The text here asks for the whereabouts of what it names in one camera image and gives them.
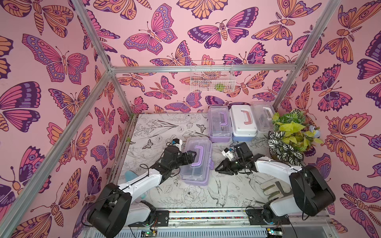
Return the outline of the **white toolbox clear lid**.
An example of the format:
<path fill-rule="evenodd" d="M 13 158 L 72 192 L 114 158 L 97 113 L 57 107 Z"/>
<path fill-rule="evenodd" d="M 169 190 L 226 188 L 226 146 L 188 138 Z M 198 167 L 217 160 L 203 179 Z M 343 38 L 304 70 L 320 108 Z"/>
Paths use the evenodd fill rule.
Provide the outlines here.
<path fill-rule="evenodd" d="M 251 109 L 257 126 L 257 137 L 267 136 L 269 131 L 273 131 L 272 118 L 275 114 L 273 106 L 262 102 L 252 104 Z"/>

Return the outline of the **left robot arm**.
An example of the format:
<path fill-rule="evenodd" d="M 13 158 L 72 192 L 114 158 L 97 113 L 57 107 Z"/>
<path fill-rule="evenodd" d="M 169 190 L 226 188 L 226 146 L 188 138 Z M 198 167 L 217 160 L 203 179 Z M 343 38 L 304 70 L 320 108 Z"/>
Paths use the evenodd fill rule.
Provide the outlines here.
<path fill-rule="evenodd" d="M 106 238 L 114 238 L 125 226 L 134 224 L 153 228 L 159 220 L 156 208 L 139 198 L 171 178 L 173 171 L 195 161 L 197 152 L 182 152 L 182 143 L 178 138 L 172 140 L 152 166 L 141 164 L 146 173 L 119 185 L 107 184 L 83 215 L 84 225 L 94 227 Z"/>

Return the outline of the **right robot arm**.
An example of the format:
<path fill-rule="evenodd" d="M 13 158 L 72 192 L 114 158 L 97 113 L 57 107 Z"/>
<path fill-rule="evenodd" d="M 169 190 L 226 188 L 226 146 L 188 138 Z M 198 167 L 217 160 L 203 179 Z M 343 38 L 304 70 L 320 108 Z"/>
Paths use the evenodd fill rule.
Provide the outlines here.
<path fill-rule="evenodd" d="M 292 166 L 263 154 L 253 154 L 244 142 L 225 148 L 221 153 L 225 159 L 216 167 L 217 173 L 229 176 L 262 173 L 291 187 L 290 195 L 273 199 L 263 206 L 261 218 L 267 224 L 278 223 L 282 218 L 298 212 L 313 217 L 336 200 L 325 179 L 312 165 Z"/>

